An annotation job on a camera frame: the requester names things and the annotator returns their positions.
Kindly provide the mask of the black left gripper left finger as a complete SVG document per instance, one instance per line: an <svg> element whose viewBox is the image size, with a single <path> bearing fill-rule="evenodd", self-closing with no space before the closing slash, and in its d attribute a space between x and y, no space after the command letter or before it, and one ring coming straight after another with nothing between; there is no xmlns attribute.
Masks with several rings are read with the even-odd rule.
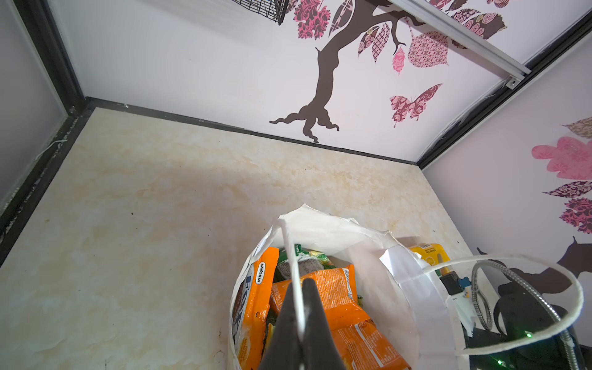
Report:
<svg viewBox="0 0 592 370"><path fill-rule="evenodd" d="M302 364L302 348L298 337L293 284L288 285L285 300L277 318L271 344L259 365L260 370L294 370Z"/></svg>

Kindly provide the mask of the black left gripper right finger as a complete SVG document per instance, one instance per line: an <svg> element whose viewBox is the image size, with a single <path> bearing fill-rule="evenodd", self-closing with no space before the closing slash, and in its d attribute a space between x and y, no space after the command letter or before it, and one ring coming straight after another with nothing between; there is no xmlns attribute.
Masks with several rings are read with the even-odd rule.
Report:
<svg viewBox="0 0 592 370"><path fill-rule="evenodd" d="M345 364L331 335L316 282L302 282L305 329L301 339L304 369L343 370Z"/></svg>

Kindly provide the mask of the orange snack packet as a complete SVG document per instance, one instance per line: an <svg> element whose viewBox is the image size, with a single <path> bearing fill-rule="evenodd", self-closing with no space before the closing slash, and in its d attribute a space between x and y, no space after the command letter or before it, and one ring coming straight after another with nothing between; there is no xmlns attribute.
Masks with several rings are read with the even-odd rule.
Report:
<svg viewBox="0 0 592 370"><path fill-rule="evenodd" d="M357 302L353 266L316 271L305 275L303 280L307 278L316 282L331 335L345 369L410 367ZM271 309L277 314L277 319L290 284L286 280L272 285ZM266 341L265 351L273 334Z"/></svg>

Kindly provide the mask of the green Fox's bag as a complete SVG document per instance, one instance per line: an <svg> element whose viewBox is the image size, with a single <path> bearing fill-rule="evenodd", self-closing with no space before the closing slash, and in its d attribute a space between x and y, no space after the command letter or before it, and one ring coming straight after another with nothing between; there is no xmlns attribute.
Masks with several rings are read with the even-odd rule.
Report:
<svg viewBox="0 0 592 370"><path fill-rule="evenodd" d="M300 277L316 271L336 268L322 252L305 249L299 244L296 244L294 248ZM291 268L288 254L285 249L282 249L279 253L273 282L278 283L286 280L291 280Z"/></svg>

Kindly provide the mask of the white paper bag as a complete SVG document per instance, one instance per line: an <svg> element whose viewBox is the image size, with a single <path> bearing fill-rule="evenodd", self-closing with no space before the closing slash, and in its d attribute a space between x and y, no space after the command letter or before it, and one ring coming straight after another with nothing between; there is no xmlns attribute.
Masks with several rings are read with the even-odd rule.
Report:
<svg viewBox="0 0 592 370"><path fill-rule="evenodd" d="M584 307L580 282L566 268L538 257L506 255L529 260L563 274L577 291L565 318L532 337L468 348L461 343L460 322L445 289L436 283L435 268L422 262L389 232L364 228L354 219L331 216L304 204L276 220L251 252L234 285L231 308L243 308L241 287L255 285L256 260L270 247L289 242L311 245L330 257L353 263L362 284L364 306L404 359L414 369L464 369L470 356L488 356L533 345L561 334L578 320Z"/></svg>

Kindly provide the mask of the yellow orange mango snack bag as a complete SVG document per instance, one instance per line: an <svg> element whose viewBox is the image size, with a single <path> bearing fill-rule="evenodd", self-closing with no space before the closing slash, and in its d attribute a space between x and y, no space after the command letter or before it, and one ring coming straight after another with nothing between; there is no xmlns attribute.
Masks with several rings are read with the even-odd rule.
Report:
<svg viewBox="0 0 592 370"><path fill-rule="evenodd" d="M420 244L411 247L410 251L420 255L421 259L430 266L436 266L450 260L444 247L439 244Z"/></svg>

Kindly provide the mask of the pink yellow Fox's candy bag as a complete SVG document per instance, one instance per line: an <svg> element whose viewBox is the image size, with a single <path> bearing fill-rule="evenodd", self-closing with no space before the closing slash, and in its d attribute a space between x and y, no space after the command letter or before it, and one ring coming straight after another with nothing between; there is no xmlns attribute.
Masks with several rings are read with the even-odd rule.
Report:
<svg viewBox="0 0 592 370"><path fill-rule="evenodd" d="M259 367L278 258L279 249L268 248L247 264L245 276L239 280L231 310L231 369Z"/></svg>

